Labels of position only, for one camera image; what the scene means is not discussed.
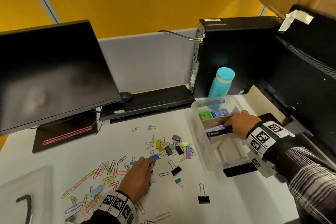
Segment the monitor base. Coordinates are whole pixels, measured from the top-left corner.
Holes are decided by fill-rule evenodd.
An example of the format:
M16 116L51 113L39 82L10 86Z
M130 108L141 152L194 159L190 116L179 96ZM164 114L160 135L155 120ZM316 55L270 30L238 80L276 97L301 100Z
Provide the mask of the monitor base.
M36 129L32 153L79 139L97 132L95 112L86 111L53 122Z

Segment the left hand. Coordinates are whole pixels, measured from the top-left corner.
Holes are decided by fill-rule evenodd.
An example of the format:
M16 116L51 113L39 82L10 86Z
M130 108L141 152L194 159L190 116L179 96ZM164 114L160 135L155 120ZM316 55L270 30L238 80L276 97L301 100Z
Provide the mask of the left hand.
M132 168L127 172L118 190L128 195L133 204L145 195L149 188L149 182L151 181L152 167L149 167L150 163L155 163L153 158L141 157L134 163Z

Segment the plaid shirt sleeve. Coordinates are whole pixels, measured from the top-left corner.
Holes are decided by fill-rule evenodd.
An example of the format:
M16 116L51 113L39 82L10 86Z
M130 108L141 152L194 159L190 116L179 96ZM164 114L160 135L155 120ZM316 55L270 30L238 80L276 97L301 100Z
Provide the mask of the plaid shirt sleeve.
M286 178L301 221L336 224L336 171L300 145L294 135L279 137L264 125L256 130L263 130L274 139L269 148L258 154L261 152L263 159L273 163L276 172ZM252 132L251 137L262 146L256 133Z

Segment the desk surface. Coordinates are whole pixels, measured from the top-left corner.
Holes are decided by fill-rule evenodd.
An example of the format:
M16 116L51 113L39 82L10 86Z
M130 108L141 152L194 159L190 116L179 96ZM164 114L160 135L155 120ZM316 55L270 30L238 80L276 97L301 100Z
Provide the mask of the desk surface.
M239 96L242 106L254 114L250 106ZM170 141L173 134L189 142L196 152L196 157L180 162L182 156L164 156L154 166L153 177L157 180L150 187L149 193L142 199L146 214L139 214L137 223L151 220L155 216L170 212L171 216L165 223L244 223L282 224L298 217L294 200L286 184L280 184L274 177L264 178L259 172L252 172L227 178L222 170L208 171L199 155L192 139L188 120L191 119L191 109L184 109L158 115L128 120L116 124L103 123L97 135L72 141L61 146L32 154L35 130L26 129L11 134L0 153L0 185L18 178L39 167L53 167L53 223L64 223L64 211L72 206L70 196L82 200L89 193L90 186L94 188L102 184L107 172L92 177L76 190L61 199L63 193L78 183L85 175L99 167L101 163L123 156L127 158L123 164L129 165L132 156L151 156L150 149L145 151L145 142L166 138ZM148 125L156 129L148 130ZM170 173L168 160L172 159L182 171L175 177ZM160 177L159 174L170 174ZM182 179L183 189L174 180ZM203 183L205 192L211 203L199 205L199 183Z

